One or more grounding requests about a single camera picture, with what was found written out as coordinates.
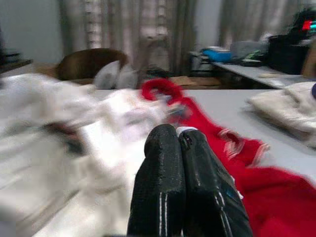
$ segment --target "pillow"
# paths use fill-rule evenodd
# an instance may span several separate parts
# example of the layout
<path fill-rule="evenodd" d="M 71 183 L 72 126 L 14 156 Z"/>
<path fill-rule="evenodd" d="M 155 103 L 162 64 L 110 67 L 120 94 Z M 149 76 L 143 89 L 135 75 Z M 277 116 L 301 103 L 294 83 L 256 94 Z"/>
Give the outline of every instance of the pillow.
<path fill-rule="evenodd" d="M 132 69 L 129 64 L 126 64 L 119 76 L 117 81 L 117 89 L 131 88 L 135 89 L 137 86 L 137 72 Z"/>
<path fill-rule="evenodd" d="M 94 77 L 93 84 L 97 89 L 111 89 L 114 87 L 119 74 L 119 61 L 105 65 Z"/>

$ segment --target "brown chair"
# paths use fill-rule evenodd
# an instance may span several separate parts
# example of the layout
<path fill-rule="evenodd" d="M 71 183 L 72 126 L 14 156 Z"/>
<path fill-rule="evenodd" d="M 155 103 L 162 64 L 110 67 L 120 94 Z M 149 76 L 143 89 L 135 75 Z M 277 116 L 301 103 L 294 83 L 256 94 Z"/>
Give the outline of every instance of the brown chair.
<path fill-rule="evenodd" d="M 86 49 L 64 57 L 57 67 L 57 75 L 60 80 L 92 80 L 101 68 L 117 60 L 121 69 L 127 64 L 128 57 L 109 48 Z"/>

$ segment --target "red sweater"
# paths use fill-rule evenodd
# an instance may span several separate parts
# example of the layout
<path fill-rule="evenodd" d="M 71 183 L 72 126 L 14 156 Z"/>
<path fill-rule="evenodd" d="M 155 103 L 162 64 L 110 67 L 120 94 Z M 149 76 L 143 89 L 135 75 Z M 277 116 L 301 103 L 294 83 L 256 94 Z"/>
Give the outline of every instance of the red sweater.
<path fill-rule="evenodd" d="M 180 120 L 203 132 L 237 189 L 256 237 L 316 236 L 316 189 L 303 177 L 276 167 L 255 167 L 269 145 L 240 137 L 234 131 L 213 123 L 179 86 L 165 79 L 143 85 L 142 95 L 155 100 L 153 90 L 171 96 L 169 104 L 180 103 L 190 116 Z"/>

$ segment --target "beige curtain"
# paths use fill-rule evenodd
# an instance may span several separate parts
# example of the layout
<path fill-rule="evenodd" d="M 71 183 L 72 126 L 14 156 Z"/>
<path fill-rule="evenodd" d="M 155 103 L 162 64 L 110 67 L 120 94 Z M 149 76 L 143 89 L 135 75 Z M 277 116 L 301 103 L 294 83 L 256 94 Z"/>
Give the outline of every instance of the beige curtain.
<path fill-rule="evenodd" d="M 194 49 L 197 0 L 59 0 L 65 54 L 118 49 L 140 69 L 155 64 L 184 73 Z"/>
<path fill-rule="evenodd" d="M 223 0 L 219 45 L 259 40 L 286 32 L 294 15 L 310 0 Z"/>

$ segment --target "desk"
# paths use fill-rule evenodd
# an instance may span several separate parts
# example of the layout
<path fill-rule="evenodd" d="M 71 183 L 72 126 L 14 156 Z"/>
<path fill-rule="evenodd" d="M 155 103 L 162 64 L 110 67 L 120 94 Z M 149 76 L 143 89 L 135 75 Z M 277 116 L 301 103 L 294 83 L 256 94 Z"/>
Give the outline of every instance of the desk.
<path fill-rule="evenodd" d="M 288 85 L 299 83 L 299 82 L 308 82 L 311 79 L 306 79 L 301 75 L 289 75 L 273 70 L 269 67 L 244 67 L 240 65 L 231 65 L 223 63 L 213 63 L 217 68 L 220 68 L 224 71 L 231 72 L 233 74 L 242 76 L 246 79 L 255 81 L 259 84 L 266 85 L 271 88 L 282 89 Z M 267 73 L 277 73 L 280 74 L 278 78 L 260 78 L 261 74 Z"/>
<path fill-rule="evenodd" d="M 261 139 L 270 144 L 269 156 L 261 165 L 276 165 L 308 176 L 316 183 L 316 150 L 270 125 L 252 112 L 246 100 L 267 90 L 186 90 L 216 123 L 231 128 L 242 136 Z M 96 98 L 104 98 L 110 90 L 98 90 Z"/>

